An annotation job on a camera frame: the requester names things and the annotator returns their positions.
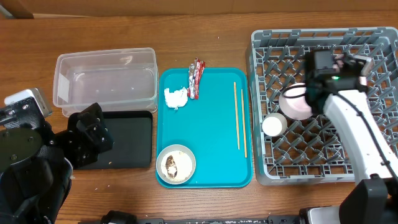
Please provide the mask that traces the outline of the white napkin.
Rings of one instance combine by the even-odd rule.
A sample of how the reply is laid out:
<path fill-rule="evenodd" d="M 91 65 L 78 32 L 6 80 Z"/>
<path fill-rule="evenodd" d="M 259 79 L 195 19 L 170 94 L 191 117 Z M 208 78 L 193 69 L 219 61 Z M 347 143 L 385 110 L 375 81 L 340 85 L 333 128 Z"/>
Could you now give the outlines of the white napkin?
<path fill-rule="evenodd" d="M 184 107 L 188 101 L 187 89 L 185 87 L 173 92 L 170 92 L 170 89 L 166 88 L 164 90 L 164 96 L 165 104 L 169 108 L 173 108 L 175 110 L 179 109 L 180 107 Z"/>

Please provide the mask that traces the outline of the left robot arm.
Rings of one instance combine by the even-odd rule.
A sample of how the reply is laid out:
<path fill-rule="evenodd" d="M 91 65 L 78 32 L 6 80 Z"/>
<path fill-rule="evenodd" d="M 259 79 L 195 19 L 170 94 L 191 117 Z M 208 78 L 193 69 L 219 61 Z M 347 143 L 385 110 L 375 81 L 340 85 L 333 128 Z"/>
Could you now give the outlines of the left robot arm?
<path fill-rule="evenodd" d="M 1 109 L 1 223 L 54 223 L 75 168 L 113 148 L 99 104 L 54 133 L 33 97 Z"/>

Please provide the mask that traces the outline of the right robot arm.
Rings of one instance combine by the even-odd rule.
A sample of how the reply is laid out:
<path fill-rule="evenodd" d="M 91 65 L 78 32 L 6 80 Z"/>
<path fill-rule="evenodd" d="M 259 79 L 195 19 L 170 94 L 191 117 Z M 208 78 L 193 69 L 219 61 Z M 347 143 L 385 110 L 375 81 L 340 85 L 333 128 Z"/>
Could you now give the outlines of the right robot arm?
<path fill-rule="evenodd" d="M 336 207 L 306 208 L 307 223 L 397 223 L 397 157 L 368 106 L 370 57 L 314 50 L 305 54 L 305 101 L 337 130 L 355 188 Z"/>

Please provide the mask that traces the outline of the wooden chopstick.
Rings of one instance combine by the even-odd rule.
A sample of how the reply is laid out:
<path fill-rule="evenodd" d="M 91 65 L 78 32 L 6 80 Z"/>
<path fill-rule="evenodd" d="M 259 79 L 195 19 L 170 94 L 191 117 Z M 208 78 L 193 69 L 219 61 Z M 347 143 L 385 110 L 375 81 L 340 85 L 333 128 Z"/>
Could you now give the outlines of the wooden chopstick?
<path fill-rule="evenodd" d="M 236 136 L 237 136 L 238 150 L 240 150 L 239 116 L 238 116 L 238 102 L 237 102 L 236 82 L 233 83 L 233 86 L 234 86 L 234 110 L 235 110 L 235 118 L 236 118 Z"/>
<path fill-rule="evenodd" d="M 242 124 L 243 124 L 243 141 L 244 141 L 244 157 L 248 157 L 247 150 L 247 138 L 246 138 L 246 120 L 245 120 L 245 110 L 244 110 L 244 93 L 243 89 L 241 89 L 241 109 L 242 109 Z"/>

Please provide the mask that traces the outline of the red silver snack wrapper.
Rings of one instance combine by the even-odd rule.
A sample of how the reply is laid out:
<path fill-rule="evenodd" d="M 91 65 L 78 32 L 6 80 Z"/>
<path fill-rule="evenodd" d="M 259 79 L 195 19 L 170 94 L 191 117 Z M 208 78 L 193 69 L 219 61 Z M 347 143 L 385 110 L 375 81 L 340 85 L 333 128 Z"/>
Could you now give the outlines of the red silver snack wrapper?
<path fill-rule="evenodd" d="M 197 100 L 199 98 L 199 85 L 205 69 L 205 62 L 196 58 L 189 66 L 188 71 L 188 97 Z"/>

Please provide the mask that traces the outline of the white paper cup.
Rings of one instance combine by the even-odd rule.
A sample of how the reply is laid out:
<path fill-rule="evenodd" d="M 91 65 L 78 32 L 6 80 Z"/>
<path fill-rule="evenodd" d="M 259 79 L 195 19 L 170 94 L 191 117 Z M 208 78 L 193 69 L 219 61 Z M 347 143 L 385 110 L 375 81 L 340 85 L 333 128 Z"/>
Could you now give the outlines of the white paper cup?
<path fill-rule="evenodd" d="M 287 129 L 287 120 L 280 113 L 270 113 L 262 121 L 262 132 L 270 137 L 280 136 Z"/>

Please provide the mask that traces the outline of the pink bowl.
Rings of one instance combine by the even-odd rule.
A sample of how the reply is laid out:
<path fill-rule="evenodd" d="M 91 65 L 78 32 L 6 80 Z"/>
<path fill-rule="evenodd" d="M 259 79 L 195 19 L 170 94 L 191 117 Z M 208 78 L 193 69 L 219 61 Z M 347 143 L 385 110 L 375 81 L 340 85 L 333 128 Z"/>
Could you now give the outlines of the pink bowl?
<path fill-rule="evenodd" d="M 291 119 L 305 120 L 313 116 L 312 108 L 305 101 L 304 83 L 295 83 L 282 90 L 279 107 L 283 114 Z"/>

